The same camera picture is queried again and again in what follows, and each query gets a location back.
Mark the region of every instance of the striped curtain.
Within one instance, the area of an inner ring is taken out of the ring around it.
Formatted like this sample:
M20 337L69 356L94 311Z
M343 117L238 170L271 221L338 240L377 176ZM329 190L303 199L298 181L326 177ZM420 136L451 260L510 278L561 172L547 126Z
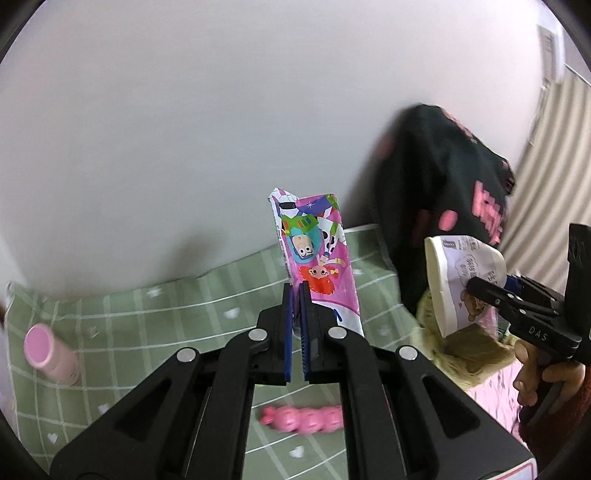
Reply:
M591 85L574 71L548 86L516 176L501 244L508 272L564 292L569 224L591 225Z

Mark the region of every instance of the snack wrapper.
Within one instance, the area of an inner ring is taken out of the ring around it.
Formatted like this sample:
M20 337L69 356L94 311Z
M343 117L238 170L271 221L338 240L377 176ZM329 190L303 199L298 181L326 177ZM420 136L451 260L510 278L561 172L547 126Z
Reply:
M314 303L333 309L338 325L363 335L357 290L335 196L329 193L300 199L275 189L269 201L294 291L307 281Z

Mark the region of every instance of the pink caterpillar toy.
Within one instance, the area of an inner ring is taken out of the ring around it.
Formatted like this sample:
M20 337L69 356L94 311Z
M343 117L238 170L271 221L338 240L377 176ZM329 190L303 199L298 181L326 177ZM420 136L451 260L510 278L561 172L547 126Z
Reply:
M343 409L339 407L263 408L261 423L272 425L280 432L293 432L309 435L316 432L334 432L343 428Z

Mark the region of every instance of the black fabric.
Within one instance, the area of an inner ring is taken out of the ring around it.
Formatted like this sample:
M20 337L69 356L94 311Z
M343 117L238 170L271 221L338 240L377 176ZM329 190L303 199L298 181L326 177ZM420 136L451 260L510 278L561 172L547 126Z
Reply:
M393 147L378 149L375 210L402 303L416 314L428 287L425 237L470 235L498 246L515 179L505 159L438 106L408 110L384 145Z

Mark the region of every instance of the finger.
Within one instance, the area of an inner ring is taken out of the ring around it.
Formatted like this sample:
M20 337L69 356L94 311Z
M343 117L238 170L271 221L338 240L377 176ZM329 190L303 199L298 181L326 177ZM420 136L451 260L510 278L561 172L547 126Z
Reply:
M578 362L562 362L550 365L542 373L545 382L570 382L578 384L585 377L585 367Z
M538 349L531 343L518 340L514 347L515 357L522 364L533 362L537 364L538 361Z
M520 392L530 392L538 389L541 372L533 362L526 362L515 377L513 386Z
M562 390L560 390L558 398L548 411L550 414L559 411L566 402L568 402L577 394L577 392L581 389L585 378L585 367L581 364L572 362L568 364L552 365L552 367L556 368L552 369L548 374L546 374L544 371L544 381L564 381L564 385Z
M519 392L519 395L517 395L517 403L523 407L533 407L538 403L538 394L535 391L526 393Z

